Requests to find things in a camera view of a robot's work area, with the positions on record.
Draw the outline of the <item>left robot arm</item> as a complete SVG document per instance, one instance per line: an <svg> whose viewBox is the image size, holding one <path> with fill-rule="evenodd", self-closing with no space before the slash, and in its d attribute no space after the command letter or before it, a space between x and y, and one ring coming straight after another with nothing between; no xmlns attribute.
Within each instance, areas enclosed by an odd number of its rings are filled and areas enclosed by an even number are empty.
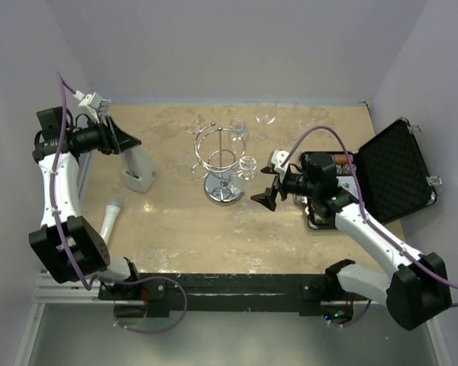
<svg viewBox="0 0 458 366"><path fill-rule="evenodd" d="M119 155L141 141L122 131L111 117L75 125L62 107L37 112L41 129L34 138L32 156L44 183L44 212L39 230L30 233L31 248L60 284L99 276L116 282L126 299L138 297L143 281L127 258L112 258L106 240L81 214L77 179L81 155L98 150Z"/></svg>

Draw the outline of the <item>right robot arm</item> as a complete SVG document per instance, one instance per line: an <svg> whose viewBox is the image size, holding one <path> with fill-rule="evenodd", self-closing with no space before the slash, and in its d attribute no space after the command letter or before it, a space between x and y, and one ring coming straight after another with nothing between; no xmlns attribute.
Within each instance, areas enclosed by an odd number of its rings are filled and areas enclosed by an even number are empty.
<svg viewBox="0 0 458 366"><path fill-rule="evenodd" d="M382 269L378 273L351 260L328 269L324 289L335 300L357 294L377 302L403 329L413 330L452 307L446 285L446 265L435 254L424 255L393 235L366 211L358 198L342 188L333 158L326 152L308 155L297 173L292 172L285 150L273 151L261 172L273 183L252 201L275 210L276 198L293 194L308 198L318 214L357 242Z"/></svg>

